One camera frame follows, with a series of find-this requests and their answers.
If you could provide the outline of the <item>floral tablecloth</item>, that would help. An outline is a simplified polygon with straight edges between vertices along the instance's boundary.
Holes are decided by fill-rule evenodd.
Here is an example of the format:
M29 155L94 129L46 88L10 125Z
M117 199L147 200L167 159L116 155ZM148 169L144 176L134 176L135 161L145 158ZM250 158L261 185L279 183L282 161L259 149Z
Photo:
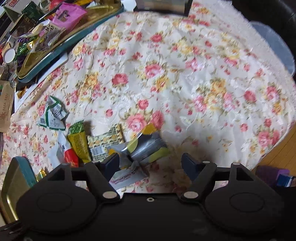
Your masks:
M186 18L125 12L89 33L11 116L1 178L15 156L52 169L58 133L37 125L49 96L65 105L66 126L84 121L92 136L115 124L127 141L149 123L161 132L170 155L120 194L184 191L183 153L253 169L295 124L293 78L223 1L194 1Z

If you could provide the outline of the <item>gold tin tray with snacks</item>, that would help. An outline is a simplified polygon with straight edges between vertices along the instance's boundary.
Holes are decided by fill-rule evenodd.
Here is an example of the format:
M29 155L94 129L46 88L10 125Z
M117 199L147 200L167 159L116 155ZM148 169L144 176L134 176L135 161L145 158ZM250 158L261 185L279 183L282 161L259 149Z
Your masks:
M84 9L87 14L69 33L65 28L59 28L49 21L48 25L43 27L36 37L26 37L28 39L26 48L29 49L29 52L16 72L18 81L21 83L30 82L53 59L79 42L98 25L124 10L119 1L106 1L105 4Z

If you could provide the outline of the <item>yellow green snack packet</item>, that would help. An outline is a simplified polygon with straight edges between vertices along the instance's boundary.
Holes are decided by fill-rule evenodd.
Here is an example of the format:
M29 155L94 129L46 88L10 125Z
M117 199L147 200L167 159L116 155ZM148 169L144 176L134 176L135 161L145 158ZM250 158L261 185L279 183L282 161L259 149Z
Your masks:
M75 153L82 160L83 163L91 162L84 123L82 120L74 123L69 127L68 140Z

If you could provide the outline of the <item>white jar lid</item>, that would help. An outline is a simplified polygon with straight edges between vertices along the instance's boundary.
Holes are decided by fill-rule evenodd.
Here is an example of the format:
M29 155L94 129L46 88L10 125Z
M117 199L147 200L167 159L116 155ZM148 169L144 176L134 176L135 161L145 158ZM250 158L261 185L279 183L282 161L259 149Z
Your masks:
M14 61L15 58L15 50L13 48L9 48L7 49L4 53L3 53L3 61L6 64L10 64Z

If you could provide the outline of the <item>empty gold tin tray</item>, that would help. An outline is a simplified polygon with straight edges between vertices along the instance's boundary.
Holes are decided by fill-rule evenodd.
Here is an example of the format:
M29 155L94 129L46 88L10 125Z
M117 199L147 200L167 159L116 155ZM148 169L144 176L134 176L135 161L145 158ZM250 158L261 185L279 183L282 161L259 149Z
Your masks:
M18 220L16 203L37 183L29 161L25 157L12 158L1 190L1 198L8 223Z

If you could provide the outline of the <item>red white snack packet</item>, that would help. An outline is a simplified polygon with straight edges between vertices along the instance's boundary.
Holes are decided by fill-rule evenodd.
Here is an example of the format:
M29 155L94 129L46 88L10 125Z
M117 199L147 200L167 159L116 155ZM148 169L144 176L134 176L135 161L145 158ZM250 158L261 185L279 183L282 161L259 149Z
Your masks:
M62 131L58 132L56 144L49 150L48 158L53 169L61 164L79 167L79 158Z

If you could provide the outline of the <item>kraft paper cereal bag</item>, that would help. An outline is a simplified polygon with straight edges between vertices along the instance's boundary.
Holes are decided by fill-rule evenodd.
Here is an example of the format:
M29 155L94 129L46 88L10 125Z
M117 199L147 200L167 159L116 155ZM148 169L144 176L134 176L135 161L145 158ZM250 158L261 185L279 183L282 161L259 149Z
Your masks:
M14 102L14 89L9 81L0 81L0 132L6 133L10 127L11 111Z

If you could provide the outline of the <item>pink snack bag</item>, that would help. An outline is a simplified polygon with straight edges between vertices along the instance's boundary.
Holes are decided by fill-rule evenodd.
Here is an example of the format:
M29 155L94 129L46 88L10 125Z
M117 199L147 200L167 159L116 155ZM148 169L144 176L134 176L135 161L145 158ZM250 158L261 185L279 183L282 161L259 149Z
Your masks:
M59 28L65 28L69 33L86 14L86 10L81 6L62 3L55 13L52 24Z

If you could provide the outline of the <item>white green triangular packet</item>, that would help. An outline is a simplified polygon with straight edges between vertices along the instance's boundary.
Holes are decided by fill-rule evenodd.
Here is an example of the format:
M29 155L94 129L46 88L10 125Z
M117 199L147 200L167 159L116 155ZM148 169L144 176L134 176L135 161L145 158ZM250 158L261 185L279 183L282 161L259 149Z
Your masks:
M49 96L45 105L45 110L39 120L38 126L50 128L52 130L66 130L65 119L68 112L62 102L54 96Z

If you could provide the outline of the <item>silver yellow-green snack packet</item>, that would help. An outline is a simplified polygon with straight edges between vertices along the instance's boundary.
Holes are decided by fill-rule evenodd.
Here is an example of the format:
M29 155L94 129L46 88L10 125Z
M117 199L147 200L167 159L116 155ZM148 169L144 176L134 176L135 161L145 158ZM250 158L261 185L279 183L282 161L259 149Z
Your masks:
M166 142L152 123L145 126L133 140L112 145L107 150L109 155L119 155L120 169L130 167L133 162L146 165L170 154Z

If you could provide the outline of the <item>gold patterned snack packet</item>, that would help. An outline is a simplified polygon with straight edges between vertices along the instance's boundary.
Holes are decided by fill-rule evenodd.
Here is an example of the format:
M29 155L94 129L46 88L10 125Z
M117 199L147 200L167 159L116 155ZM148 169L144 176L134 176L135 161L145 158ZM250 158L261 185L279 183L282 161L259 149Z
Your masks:
M88 148L93 162L102 162L108 157L108 148L125 142L121 124L113 125L106 133L87 136Z

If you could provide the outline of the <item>white pink label packet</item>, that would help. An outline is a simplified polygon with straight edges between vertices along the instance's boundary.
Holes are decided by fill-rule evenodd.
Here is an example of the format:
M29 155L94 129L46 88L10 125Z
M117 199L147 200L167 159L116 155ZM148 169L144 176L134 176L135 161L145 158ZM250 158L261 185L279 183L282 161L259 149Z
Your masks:
M121 189L146 178L146 173L140 166L129 167L114 173L109 184L115 189Z

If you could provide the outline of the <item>grey plastic bin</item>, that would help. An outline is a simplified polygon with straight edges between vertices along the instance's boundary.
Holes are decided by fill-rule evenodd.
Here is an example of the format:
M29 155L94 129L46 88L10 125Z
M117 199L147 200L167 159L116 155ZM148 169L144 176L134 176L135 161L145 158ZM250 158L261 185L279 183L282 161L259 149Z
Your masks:
M250 23L260 36L266 40L276 56L282 61L289 74L294 76L295 59L282 37L268 25L256 21L251 21Z

